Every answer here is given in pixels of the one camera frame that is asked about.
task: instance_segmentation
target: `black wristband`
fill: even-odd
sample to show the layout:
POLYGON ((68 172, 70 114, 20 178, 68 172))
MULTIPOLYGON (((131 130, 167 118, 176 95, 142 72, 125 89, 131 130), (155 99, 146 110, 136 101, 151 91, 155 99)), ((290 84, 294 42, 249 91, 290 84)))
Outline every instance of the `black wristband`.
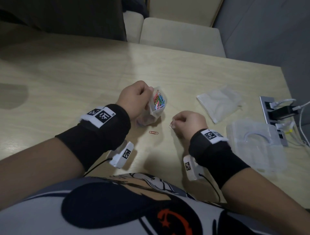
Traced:
POLYGON ((79 159, 85 171, 106 151, 117 149, 125 140, 131 124, 127 112, 116 104, 106 107, 116 113, 102 127, 82 120, 77 126, 56 135, 79 159))
POLYGON ((236 156, 226 141, 220 141, 209 145, 210 142, 205 138, 200 138, 199 135, 202 130, 198 131, 190 141, 189 154, 197 154, 199 151, 194 151, 194 148, 201 148, 202 153, 195 155, 196 162, 206 167, 214 180, 217 182, 219 188, 236 173, 248 168, 249 166, 236 156))

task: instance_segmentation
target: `right hand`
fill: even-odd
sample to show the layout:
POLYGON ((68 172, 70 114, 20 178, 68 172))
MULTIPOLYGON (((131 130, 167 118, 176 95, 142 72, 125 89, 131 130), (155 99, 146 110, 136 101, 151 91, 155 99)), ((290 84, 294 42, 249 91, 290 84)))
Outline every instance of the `right hand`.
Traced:
POLYGON ((189 141, 197 131, 208 128, 205 117, 192 111, 182 111, 172 120, 175 132, 189 141))

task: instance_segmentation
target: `table surface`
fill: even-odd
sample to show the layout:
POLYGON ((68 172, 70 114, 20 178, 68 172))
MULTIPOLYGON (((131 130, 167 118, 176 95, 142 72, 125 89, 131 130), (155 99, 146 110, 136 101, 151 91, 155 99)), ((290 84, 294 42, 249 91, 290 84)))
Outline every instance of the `table surface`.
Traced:
MULTIPOLYGON (((14 25, 0 34, 0 159, 67 130, 82 114, 115 103, 123 88, 144 80, 149 86, 161 86, 167 96, 161 121, 145 128, 133 125, 126 139, 135 150, 123 169, 106 163, 90 175, 148 172, 197 199, 216 201, 207 182, 186 179, 184 150, 169 128, 172 117, 182 110, 199 112, 209 128, 225 135, 226 126, 237 119, 264 122, 260 95, 290 98, 279 67, 102 38, 46 34, 24 26, 14 25), (241 94, 244 104, 214 125, 196 96, 224 84, 241 94)), ((288 140, 288 167, 269 179, 310 208, 309 151, 288 140)))

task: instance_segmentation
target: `graphic t-shirt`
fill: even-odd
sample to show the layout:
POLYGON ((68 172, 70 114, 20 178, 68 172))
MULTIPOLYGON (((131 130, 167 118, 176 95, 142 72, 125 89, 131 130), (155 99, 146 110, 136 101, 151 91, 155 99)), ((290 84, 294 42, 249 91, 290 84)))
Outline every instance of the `graphic t-shirt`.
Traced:
POLYGON ((0 234, 276 234, 249 217, 196 201, 160 178, 85 177, 42 189, 0 212, 0 234))

